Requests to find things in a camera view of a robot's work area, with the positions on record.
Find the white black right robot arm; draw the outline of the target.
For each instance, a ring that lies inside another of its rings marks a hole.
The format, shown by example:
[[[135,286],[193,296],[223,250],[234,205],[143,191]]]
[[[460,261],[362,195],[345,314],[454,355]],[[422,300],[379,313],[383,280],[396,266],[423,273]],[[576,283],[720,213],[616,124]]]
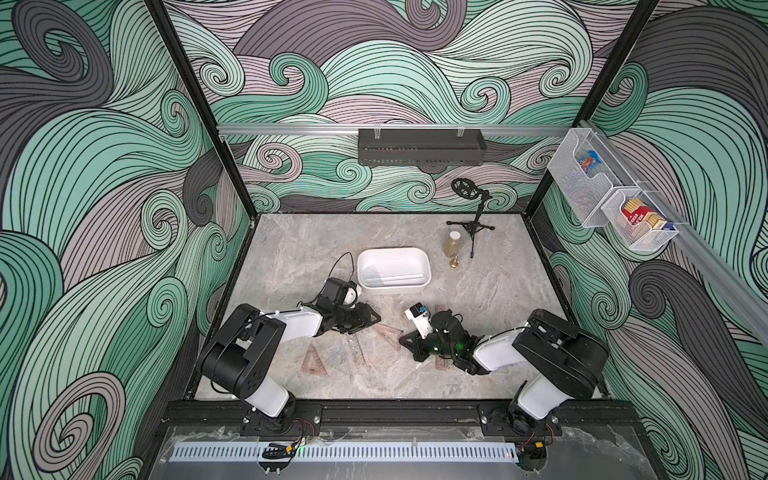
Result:
[[[415,326],[399,338],[413,359],[450,361],[469,375],[488,375],[503,367],[528,364],[537,375],[518,389],[510,405],[486,418],[524,438],[552,438],[549,414],[568,400],[590,400],[609,357],[607,345],[577,325],[545,309],[534,310],[520,326],[484,338],[470,334],[463,317],[450,310],[430,313],[417,303],[405,310]]]

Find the pink tall triangle ruler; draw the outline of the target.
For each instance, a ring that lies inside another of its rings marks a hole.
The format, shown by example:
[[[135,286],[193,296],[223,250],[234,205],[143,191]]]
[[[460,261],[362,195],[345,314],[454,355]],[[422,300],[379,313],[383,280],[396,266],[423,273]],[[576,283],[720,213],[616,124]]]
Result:
[[[401,350],[402,345],[400,344],[399,339],[403,335],[402,330],[382,324],[374,325],[373,329],[395,351]]]

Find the clear straight ruler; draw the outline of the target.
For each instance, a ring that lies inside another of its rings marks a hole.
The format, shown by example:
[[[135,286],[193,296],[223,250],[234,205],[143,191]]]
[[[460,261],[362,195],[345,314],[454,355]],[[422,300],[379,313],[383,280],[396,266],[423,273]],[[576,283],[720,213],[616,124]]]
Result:
[[[393,282],[411,282],[421,283],[424,279],[424,275],[421,273],[405,274],[405,275],[385,275],[385,276],[372,276],[369,279],[370,283],[376,284],[390,284]]]

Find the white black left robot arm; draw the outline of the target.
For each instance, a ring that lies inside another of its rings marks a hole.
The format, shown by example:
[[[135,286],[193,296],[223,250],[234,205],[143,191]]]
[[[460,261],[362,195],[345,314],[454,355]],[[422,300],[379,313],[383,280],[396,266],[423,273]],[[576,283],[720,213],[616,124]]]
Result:
[[[275,312],[241,304],[203,348],[196,368],[225,392],[277,419],[292,399],[291,393],[269,376],[281,344],[328,331],[352,335],[380,321],[381,316],[363,302],[329,310],[300,305]]]

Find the white plastic storage box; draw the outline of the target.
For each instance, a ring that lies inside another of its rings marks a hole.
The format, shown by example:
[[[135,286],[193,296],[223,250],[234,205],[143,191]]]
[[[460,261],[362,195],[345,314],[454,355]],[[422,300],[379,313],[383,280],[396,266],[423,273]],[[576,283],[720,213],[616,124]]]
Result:
[[[393,282],[370,283],[372,276],[405,275],[421,273],[421,283]],[[357,278],[363,291],[369,295],[398,295],[419,293],[432,280],[428,255],[416,247],[374,248],[360,253],[357,259]]]

